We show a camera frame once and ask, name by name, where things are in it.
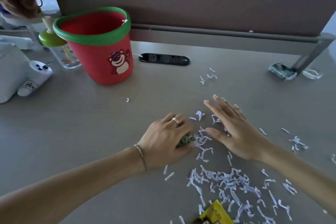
green rim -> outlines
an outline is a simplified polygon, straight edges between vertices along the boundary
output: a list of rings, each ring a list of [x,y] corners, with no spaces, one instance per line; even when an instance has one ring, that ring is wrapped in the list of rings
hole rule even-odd
[[[61,25],[62,23],[82,16],[82,15],[86,15],[86,14],[90,14],[90,13],[94,13],[94,12],[118,12],[121,13],[123,15],[125,15],[127,21],[120,26],[119,28],[111,31],[111,32],[107,32],[104,34],[99,34],[99,35],[77,35],[77,34],[71,34],[68,33],[64,30],[61,30],[58,26]],[[95,46],[102,46],[102,45],[109,45],[109,44],[115,44],[117,42],[119,42],[121,39],[123,39],[129,32],[129,30],[131,29],[131,19],[129,17],[129,14],[118,7],[102,7],[102,8],[98,8],[98,9],[93,9],[93,10],[89,10],[89,11],[85,11],[85,12],[80,12],[80,13],[76,13],[76,14],[72,14],[69,16],[64,16],[61,17],[59,19],[57,19],[56,21],[54,21],[53,24],[53,28],[55,33],[68,41],[77,43],[77,44],[84,44],[84,45],[95,45]]]

trash bin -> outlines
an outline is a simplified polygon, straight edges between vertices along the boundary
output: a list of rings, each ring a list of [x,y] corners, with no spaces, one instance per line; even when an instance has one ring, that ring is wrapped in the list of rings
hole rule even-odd
[[[81,12],[57,19],[53,28],[97,83],[112,85],[131,75],[131,20],[125,10],[103,7]]]

left hand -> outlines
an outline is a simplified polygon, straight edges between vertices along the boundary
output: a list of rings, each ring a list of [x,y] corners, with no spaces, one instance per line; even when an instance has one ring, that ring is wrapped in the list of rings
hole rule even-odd
[[[172,120],[174,117],[179,127]],[[181,114],[170,113],[162,120],[153,122],[137,144],[144,154],[147,167],[164,167],[188,154],[194,142],[180,148],[176,148],[176,145],[192,130],[193,126]]]

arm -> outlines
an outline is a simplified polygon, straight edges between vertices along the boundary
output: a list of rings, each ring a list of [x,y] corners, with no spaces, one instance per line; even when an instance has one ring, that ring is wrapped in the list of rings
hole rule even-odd
[[[176,128],[176,117],[182,124]],[[175,149],[183,135],[192,130],[182,115],[169,114],[150,125],[141,138],[148,168],[161,167],[187,154],[193,144]],[[1,223],[55,224],[100,192],[128,177],[145,171],[136,147],[127,148],[70,171],[31,184],[0,197]]]
[[[248,122],[237,105],[232,107],[216,95],[213,98],[219,107],[208,101],[204,104],[223,122],[232,137],[214,128],[207,128],[208,134],[239,157],[270,165],[336,218],[335,181],[295,154],[270,142]]]

plush toy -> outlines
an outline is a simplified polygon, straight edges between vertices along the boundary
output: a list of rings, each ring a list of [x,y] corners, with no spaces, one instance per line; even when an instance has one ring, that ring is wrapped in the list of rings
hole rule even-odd
[[[0,0],[2,7],[20,18],[33,19],[41,16],[36,0]]]

